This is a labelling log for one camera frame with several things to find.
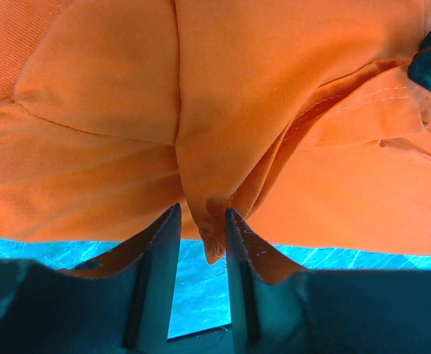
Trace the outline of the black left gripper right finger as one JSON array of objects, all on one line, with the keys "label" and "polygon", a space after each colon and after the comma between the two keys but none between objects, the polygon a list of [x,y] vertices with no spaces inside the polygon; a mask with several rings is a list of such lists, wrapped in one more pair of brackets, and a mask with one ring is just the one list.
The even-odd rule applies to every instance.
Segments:
[{"label": "black left gripper right finger", "polygon": [[236,353],[431,353],[431,271],[309,270],[225,213]]}]

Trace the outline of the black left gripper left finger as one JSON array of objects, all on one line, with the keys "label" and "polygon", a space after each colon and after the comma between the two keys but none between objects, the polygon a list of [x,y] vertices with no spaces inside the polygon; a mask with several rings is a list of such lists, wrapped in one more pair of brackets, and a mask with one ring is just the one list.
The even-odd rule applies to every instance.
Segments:
[{"label": "black left gripper left finger", "polygon": [[71,270],[0,259],[0,353],[163,353],[180,237],[174,205]]}]

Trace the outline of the orange t shirt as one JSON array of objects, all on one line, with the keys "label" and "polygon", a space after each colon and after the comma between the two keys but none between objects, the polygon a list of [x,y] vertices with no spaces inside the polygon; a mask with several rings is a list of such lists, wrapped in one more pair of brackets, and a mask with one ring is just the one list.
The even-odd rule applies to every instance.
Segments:
[{"label": "orange t shirt", "polygon": [[431,255],[431,1],[0,1],[0,239]]}]

